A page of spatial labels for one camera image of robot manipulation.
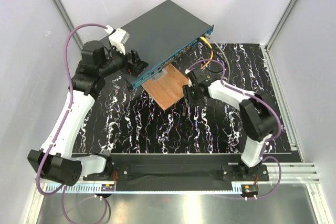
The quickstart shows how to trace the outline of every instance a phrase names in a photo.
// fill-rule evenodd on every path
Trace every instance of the reflective floor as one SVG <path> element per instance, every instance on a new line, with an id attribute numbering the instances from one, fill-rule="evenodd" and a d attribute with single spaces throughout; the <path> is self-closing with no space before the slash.
<path id="1" fill-rule="evenodd" d="M 270 185 L 261 185 L 259 194 L 270 189 Z M 66 209 L 89 196 L 66 194 Z M 272 196 L 261 200 L 213 195 L 112 195 L 108 202 L 111 210 L 102 223 L 317 223 L 304 185 L 280 185 Z M 93 198 L 71 211 L 69 217 L 76 223 L 91 224 L 103 210 L 103 202 Z M 44 198 L 37 223 L 69 223 L 62 215 L 61 194 Z"/>

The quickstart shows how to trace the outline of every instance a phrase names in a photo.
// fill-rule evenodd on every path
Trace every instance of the robotic arm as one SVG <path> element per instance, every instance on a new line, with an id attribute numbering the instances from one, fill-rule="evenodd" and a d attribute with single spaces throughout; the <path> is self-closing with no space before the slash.
<path id="1" fill-rule="evenodd" d="M 148 63 L 140 60 L 138 53 L 132 50 L 126 53 L 124 43 L 129 34 L 118 28 L 114 30 L 108 26 L 110 33 L 110 48 L 104 47 L 100 41 L 90 41 L 84 44 L 81 51 L 82 60 L 71 79 L 73 85 L 73 103 L 71 110 L 58 134 L 57 142 L 52 140 L 60 128 L 65 113 L 69 110 L 70 92 L 64 108 L 56 122 L 51 134 L 41 146 L 39 151 L 31 150 L 28 161 L 37 172 L 46 150 L 53 147 L 43 165 L 41 177 L 57 183 L 73 186 L 80 177 L 89 174 L 111 175 L 112 161 L 109 156 L 101 154 L 72 158 L 72 149 L 78 131 L 97 99 L 100 91 L 105 86 L 105 77 L 123 71 L 127 74 L 138 76 Z"/>
<path id="2" fill-rule="evenodd" d="M 261 165 L 264 146 L 276 133 L 278 125 L 266 107 L 245 94 L 258 97 L 274 110 L 270 95 L 264 91 L 242 90 L 228 83 L 223 86 L 220 80 L 205 76 L 200 70 L 187 71 L 187 76 L 189 85 L 183 86 L 186 106 L 205 105 L 204 98 L 207 97 L 223 101 L 240 111 L 247 140 L 236 172 L 243 179 L 253 177 Z"/>

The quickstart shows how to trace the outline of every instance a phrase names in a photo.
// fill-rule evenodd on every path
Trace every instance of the wooden board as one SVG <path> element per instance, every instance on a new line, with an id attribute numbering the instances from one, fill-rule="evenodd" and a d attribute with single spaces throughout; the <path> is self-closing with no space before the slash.
<path id="1" fill-rule="evenodd" d="M 183 97 L 182 86 L 188 84 L 188 78 L 171 64 L 164 69 L 167 71 L 164 76 L 156 81 L 149 79 L 142 87 L 163 110 L 166 110 Z"/>

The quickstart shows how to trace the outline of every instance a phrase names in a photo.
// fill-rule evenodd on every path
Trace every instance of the gray cable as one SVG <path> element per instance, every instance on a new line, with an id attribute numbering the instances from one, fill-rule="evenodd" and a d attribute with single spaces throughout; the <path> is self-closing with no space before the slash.
<path id="1" fill-rule="evenodd" d="M 211 38 L 211 36 L 209 34 L 206 34 L 205 37 L 207 37 L 208 39 L 210 39 L 215 45 L 216 47 L 220 50 L 220 52 L 222 53 L 224 59 L 226 60 L 226 64 L 227 64 L 227 70 L 228 70 L 228 77 L 227 77 L 227 82 L 229 82 L 230 80 L 230 76 L 231 76 L 231 68 L 230 68 L 230 64 L 229 61 L 227 60 L 223 50 L 220 48 L 220 46 L 213 40 L 213 38 Z"/>

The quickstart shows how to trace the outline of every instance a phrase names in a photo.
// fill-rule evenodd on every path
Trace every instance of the black tabletop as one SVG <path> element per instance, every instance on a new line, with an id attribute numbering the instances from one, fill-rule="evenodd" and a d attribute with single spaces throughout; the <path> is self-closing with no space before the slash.
<path id="1" fill-rule="evenodd" d="M 231 66 L 230 84 L 246 90 L 268 91 L 277 105 L 261 48 L 258 44 L 224 44 Z M 175 65 L 182 73 L 210 50 L 198 43 L 182 54 Z M 219 71 L 216 63 L 209 69 Z M 204 70 L 209 76 L 218 76 Z M 204 108 L 190 108 L 183 117 L 183 99 L 163 111 L 144 91 L 127 90 L 120 74 L 106 78 L 106 86 L 89 111 L 76 138 L 73 152 L 112 153 L 238 153 L 243 151 L 246 134 L 239 112 L 230 105 L 208 99 Z M 289 153 L 285 127 L 268 152 Z"/>

